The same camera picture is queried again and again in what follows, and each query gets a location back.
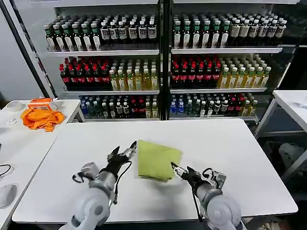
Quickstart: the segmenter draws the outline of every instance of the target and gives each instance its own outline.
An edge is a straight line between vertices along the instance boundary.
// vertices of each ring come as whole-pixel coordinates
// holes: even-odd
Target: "metal shelf edge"
[[[178,93],[212,93],[212,92],[264,92],[267,88],[232,88],[232,89],[186,89],[170,90],[172,94]]]
[[[64,91],[63,94],[67,96],[87,96],[87,95],[155,95],[159,90],[146,91]]]
[[[172,49],[172,54],[277,54],[283,50],[282,47],[268,48],[198,48],[198,49]]]

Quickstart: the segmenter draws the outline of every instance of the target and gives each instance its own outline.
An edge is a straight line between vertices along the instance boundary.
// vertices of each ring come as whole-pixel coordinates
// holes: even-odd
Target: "white shelf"
[[[235,89],[184,89],[170,90],[171,94],[179,93],[220,93],[220,92],[264,92],[267,88],[235,88]]]
[[[156,95],[158,90],[144,90],[144,91],[64,91],[66,96],[87,96],[87,95]]]
[[[71,7],[71,6],[107,6],[107,5],[136,5],[157,4],[157,0],[32,0],[36,7]]]
[[[198,48],[198,49],[172,49],[172,54],[277,54],[282,47],[274,48]]]
[[[48,52],[53,57],[158,55],[158,49]]]

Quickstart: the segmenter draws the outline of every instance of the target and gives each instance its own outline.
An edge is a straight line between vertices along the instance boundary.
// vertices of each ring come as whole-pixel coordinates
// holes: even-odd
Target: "table leg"
[[[288,170],[281,176],[281,179],[286,182],[291,175],[307,160],[307,150],[288,168]]]
[[[269,108],[267,109],[267,111],[263,115],[263,117],[260,121],[260,124],[258,125],[258,127],[255,131],[255,138],[256,139],[258,139],[260,137],[261,133],[263,132],[263,128],[266,126],[270,117],[273,115],[277,105],[278,105],[278,103],[276,102],[276,99],[273,98],[273,100],[271,101],[271,103],[269,105]]]

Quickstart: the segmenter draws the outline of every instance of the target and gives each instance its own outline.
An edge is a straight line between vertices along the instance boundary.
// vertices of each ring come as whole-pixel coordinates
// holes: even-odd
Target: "orange cloth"
[[[65,117],[59,111],[31,108],[24,110],[20,118],[29,129],[44,128],[46,132],[52,132],[54,126],[62,123]]]

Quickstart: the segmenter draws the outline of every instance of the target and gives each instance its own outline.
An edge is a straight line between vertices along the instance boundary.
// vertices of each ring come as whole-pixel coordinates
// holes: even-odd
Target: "bottle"
[[[217,48],[218,47],[218,41],[220,36],[220,24],[221,21],[216,20],[214,23],[213,31],[212,31],[212,42],[211,42],[211,48]]]
[[[236,81],[234,88],[242,88],[242,82],[244,79],[245,68],[241,67],[239,73],[236,75]]]
[[[229,34],[229,25],[230,25],[230,21],[226,20],[224,22],[224,29],[221,32],[221,41],[220,41],[220,48],[225,48],[226,44],[227,44],[227,39],[228,39],[228,34]]]
[[[140,70],[139,69],[135,69],[135,90],[140,91],[142,90],[142,78],[140,75]]]
[[[224,100],[222,102],[222,106],[221,106],[221,114],[225,114],[227,112],[227,109],[228,109],[228,101],[227,100]]]
[[[257,104],[258,104],[258,101],[253,100],[251,106],[248,109],[247,116],[254,116],[255,115]]]
[[[270,71],[271,71],[271,67],[268,66],[267,68],[265,68],[264,74],[263,74],[261,80],[259,81],[259,87],[261,87],[261,88],[265,87],[265,85],[266,85],[266,83],[269,79]]]
[[[208,105],[208,113],[207,113],[208,117],[211,116],[213,113],[213,105],[214,105],[214,101],[211,100]]]
[[[210,29],[210,21],[205,21],[203,31],[202,31],[202,36],[201,36],[201,47],[202,48],[207,48],[208,47],[208,42],[209,42],[209,32]]]
[[[260,79],[262,78],[262,75],[263,75],[262,70],[263,70],[262,67],[257,68],[256,75],[253,77],[250,83],[251,88],[257,88],[259,86]]]
[[[248,74],[245,74],[245,76],[243,78],[243,82],[242,82],[243,88],[250,88],[250,84],[251,84],[251,81],[252,81],[254,75],[255,75],[255,68],[250,67]]]
[[[192,108],[193,108],[192,100],[189,99],[187,105],[185,106],[184,114],[185,114],[185,115],[191,115],[191,113],[192,113]]]
[[[246,100],[245,105],[240,110],[239,116],[247,116],[249,107],[250,107],[250,101]]]
[[[136,43],[136,40],[138,39],[138,31],[136,26],[134,25],[134,21],[130,21],[129,38],[131,43]]]
[[[198,48],[198,43],[199,43],[199,39],[200,39],[200,24],[201,22],[196,20],[194,23],[194,31],[192,34],[192,38],[193,38],[193,43],[192,43],[192,48]]]

